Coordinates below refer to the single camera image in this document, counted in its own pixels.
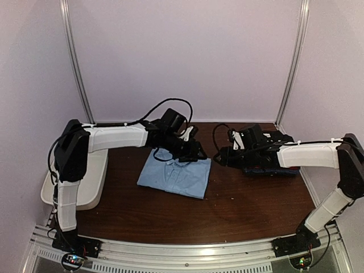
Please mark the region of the light blue long sleeve shirt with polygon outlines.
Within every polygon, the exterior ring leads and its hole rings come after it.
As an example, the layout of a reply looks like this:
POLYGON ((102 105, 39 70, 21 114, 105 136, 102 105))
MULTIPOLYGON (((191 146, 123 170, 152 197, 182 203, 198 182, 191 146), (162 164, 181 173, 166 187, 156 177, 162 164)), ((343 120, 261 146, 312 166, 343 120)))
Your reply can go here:
POLYGON ((138 186, 203 199, 212 161, 207 158, 182 163, 165 149, 153 149, 140 173, 138 186))

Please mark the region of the white plastic tub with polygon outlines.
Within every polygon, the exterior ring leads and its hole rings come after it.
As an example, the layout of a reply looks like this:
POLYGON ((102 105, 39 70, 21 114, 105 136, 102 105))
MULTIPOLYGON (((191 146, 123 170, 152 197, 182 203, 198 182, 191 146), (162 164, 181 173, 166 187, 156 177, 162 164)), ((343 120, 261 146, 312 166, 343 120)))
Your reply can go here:
MULTIPOLYGON (((91 210, 98 205, 107 173, 108 152, 106 149, 88 154, 87 171, 77 193, 77 210, 91 210)), ((53 205, 53 188, 48 171, 40 192, 41 200, 48 205, 53 205)))

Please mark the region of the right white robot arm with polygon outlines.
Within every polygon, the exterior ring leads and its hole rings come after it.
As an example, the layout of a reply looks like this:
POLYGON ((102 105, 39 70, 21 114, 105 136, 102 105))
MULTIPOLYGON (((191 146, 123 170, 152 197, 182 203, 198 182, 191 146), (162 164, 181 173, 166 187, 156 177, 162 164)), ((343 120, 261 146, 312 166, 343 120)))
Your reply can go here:
POLYGON ((215 146, 214 161, 245 174, 295 176, 309 169, 335 172, 333 190, 316 205, 297 228, 291 245, 305 250, 317 233, 363 197, 363 148, 354 134, 329 140, 294 140, 279 130, 253 124, 240 130, 229 127, 228 146, 215 146))

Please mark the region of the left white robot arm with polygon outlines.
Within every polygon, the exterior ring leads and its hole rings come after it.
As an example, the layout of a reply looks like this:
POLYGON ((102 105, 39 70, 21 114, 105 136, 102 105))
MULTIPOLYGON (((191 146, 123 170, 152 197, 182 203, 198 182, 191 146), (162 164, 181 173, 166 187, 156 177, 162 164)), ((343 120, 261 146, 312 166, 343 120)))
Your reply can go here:
POLYGON ((129 123, 84 124, 70 120, 62 135, 54 142, 52 174, 56 178, 53 203, 57 224, 62 232, 60 244, 70 253, 79 251, 82 241, 72 231, 77 229, 76 203, 78 188, 84 178, 88 155, 99 150, 122 147, 151 147, 167 150, 182 163, 205 160, 207 155, 195 140, 196 126, 177 111, 169 108, 161 118, 141 118, 129 123))

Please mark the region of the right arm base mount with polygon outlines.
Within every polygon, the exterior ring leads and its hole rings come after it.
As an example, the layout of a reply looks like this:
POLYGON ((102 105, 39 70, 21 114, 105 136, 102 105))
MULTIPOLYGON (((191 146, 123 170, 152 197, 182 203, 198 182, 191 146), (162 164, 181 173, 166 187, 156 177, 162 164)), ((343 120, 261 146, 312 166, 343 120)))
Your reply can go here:
POLYGON ((298 227, 294 235, 276 238, 272 241, 276 257, 307 252, 312 248, 320 247, 321 242, 317 233, 313 233, 305 226, 298 227))

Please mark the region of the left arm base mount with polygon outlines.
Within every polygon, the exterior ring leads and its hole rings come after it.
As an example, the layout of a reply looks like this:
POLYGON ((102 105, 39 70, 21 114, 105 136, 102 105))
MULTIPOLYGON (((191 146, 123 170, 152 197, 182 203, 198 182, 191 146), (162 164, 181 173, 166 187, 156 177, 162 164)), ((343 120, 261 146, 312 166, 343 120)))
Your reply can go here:
POLYGON ((98 239, 79 236, 77 229, 57 230, 52 247, 81 257, 98 258, 101 243, 98 239))

